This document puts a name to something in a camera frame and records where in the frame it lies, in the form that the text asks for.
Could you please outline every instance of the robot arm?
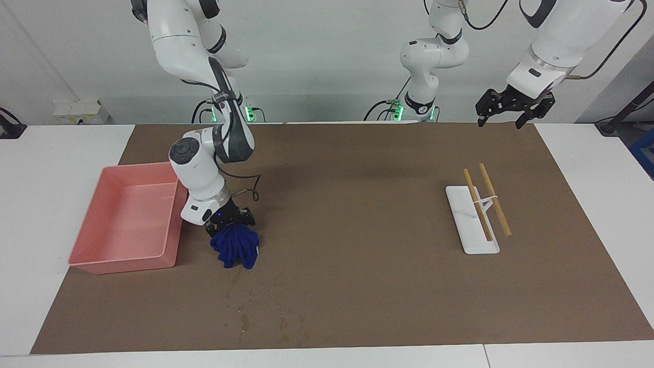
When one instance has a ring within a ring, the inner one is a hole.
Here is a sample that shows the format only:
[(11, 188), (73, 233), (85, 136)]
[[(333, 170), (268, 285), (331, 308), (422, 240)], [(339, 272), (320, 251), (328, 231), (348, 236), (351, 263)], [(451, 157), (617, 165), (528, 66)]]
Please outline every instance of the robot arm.
[(133, 9), (148, 25), (161, 67), (185, 83), (211, 89), (214, 105), (226, 121), (220, 127), (217, 156), (223, 163), (241, 162), (254, 151), (254, 137), (239, 106), (242, 97), (233, 90), (221, 61), (242, 67), (248, 56), (240, 42), (212, 22), (219, 11), (216, 0), (149, 0), (142, 10)]
[(506, 79), (506, 89), (487, 90), (475, 105), (479, 126), (504, 111), (523, 112), (518, 129), (543, 118), (555, 103), (552, 88), (569, 76), (628, 5), (627, 0), (520, 0), (523, 16), (538, 34)]
[(402, 47), (400, 61), (411, 74), (403, 101), (409, 116), (425, 120), (431, 113), (438, 90), (438, 77), (433, 74), (436, 69), (457, 67), (468, 59), (470, 48), (462, 36), (462, 23), (458, 0), (434, 0), (429, 24), (436, 37), (417, 39)]
[(210, 235), (233, 222), (254, 224), (248, 209), (233, 203), (218, 163), (242, 162), (254, 151), (254, 137), (224, 66), (242, 67), (248, 57), (213, 18), (217, 0), (133, 0), (133, 13), (148, 25), (157, 61), (188, 84), (211, 90), (225, 124), (188, 132), (169, 151), (170, 163), (189, 197), (182, 218), (205, 225)]

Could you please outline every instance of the table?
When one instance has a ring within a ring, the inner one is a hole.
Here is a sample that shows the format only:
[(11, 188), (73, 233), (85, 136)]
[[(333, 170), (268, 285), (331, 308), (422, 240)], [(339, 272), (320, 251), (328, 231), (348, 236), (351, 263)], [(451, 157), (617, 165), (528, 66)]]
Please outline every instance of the table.
[[(413, 367), (649, 367), (654, 341), (573, 344), (423, 346), (310, 350), (240, 350), (28, 356), (67, 270), (67, 256), (100, 169), (116, 164), (133, 126), (31, 126), (0, 141), (0, 354), (2, 366), (228, 367), (266, 365)], [(594, 126), (539, 124), (595, 231), (654, 324), (654, 182), (617, 138)]]

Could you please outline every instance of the blue cloth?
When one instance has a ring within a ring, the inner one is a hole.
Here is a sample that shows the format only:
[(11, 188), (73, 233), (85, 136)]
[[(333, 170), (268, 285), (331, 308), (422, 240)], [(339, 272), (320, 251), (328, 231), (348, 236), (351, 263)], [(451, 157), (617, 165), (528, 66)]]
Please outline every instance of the blue cloth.
[(238, 260), (247, 269), (254, 267), (258, 255), (259, 237), (247, 225), (235, 223), (224, 227), (213, 238), (211, 247), (218, 252), (218, 259), (225, 268), (234, 267)]

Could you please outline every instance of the brown paper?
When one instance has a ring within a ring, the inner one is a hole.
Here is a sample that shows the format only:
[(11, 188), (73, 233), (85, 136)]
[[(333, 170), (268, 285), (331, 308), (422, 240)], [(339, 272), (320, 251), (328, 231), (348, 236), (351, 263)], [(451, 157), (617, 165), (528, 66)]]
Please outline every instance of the brown paper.
[[(192, 128), (137, 126), (120, 163), (165, 161)], [(71, 268), (33, 354), (654, 339), (533, 126), (252, 131), (252, 158), (224, 169), (263, 174), (259, 202), (235, 199), (257, 220), (254, 268), (224, 269), (185, 223), (174, 268)], [(463, 168), (486, 195), (480, 162), (514, 233), (497, 255), (464, 254), (445, 196)]]

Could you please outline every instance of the pink plastic bin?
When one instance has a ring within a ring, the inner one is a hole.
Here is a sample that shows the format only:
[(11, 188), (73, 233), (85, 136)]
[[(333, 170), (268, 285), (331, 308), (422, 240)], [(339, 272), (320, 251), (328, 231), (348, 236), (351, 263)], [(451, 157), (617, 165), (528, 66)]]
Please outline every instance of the pink plastic bin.
[(168, 162), (107, 166), (68, 264), (92, 274), (174, 266), (187, 193)]

